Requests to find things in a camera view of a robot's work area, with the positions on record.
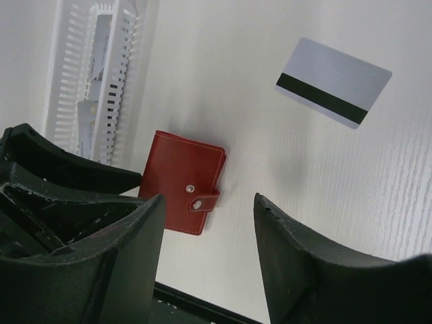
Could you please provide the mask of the red leather card holder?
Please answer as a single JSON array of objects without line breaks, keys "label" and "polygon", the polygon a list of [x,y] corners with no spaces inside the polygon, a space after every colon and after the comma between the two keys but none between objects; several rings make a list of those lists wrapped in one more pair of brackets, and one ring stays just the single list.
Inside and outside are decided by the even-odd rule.
[{"label": "red leather card holder", "polygon": [[165,197],[165,228],[199,236],[219,200],[217,182],[226,153],[220,146],[157,130],[148,155],[140,198]]}]

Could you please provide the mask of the silver magnetic stripe card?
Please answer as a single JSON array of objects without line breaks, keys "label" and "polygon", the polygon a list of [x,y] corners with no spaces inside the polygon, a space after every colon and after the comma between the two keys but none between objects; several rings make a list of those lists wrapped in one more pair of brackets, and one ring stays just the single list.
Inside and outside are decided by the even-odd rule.
[{"label": "silver magnetic stripe card", "polygon": [[389,70],[302,37],[275,90],[355,130],[391,77]]}]

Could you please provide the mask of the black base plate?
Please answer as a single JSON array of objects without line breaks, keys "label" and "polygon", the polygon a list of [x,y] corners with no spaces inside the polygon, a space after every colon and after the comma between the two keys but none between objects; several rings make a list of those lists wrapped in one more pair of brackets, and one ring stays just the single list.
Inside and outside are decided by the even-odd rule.
[{"label": "black base plate", "polygon": [[259,324],[159,282],[155,283],[149,323]]}]

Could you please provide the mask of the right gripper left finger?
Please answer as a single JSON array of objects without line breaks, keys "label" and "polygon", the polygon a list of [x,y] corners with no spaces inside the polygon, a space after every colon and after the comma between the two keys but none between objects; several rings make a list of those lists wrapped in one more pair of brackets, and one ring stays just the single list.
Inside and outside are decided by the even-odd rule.
[{"label": "right gripper left finger", "polygon": [[2,323],[148,323],[166,202],[127,198],[132,211],[49,253],[1,258]]}]

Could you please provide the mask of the white plastic basket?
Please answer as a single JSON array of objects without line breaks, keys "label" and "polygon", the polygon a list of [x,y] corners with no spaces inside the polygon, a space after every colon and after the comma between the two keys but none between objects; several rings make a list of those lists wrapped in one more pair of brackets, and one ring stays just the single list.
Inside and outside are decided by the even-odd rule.
[{"label": "white plastic basket", "polygon": [[61,149],[114,163],[137,17],[134,1],[58,1],[42,130]]}]

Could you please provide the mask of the top card in basket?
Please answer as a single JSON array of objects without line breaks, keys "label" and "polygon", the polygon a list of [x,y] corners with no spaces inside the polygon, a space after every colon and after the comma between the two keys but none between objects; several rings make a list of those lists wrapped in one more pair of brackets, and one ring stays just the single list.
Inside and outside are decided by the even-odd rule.
[{"label": "top card in basket", "polygon": [[111,32],[112,15],[99,15],[91,55],[90,80],[102,80]]}]

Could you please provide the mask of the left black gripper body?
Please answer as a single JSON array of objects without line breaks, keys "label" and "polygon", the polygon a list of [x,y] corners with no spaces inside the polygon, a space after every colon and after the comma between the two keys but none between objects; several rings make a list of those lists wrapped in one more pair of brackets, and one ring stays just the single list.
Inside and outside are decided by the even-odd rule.
[{"label": "left black gripper body", "polygon": [[140,173],[55,146],[29,124],[1,137],[1,256],[48,254],[135,211]]}]

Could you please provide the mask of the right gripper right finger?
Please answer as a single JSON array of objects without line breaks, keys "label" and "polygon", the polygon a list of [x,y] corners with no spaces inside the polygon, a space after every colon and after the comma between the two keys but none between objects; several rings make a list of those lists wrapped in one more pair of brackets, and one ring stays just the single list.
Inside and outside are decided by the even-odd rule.
[{"label": "right gripper right finger", "polygon": [[272,323],[430,323],[431,256],[390,261],[339,244],[254,198]]}]

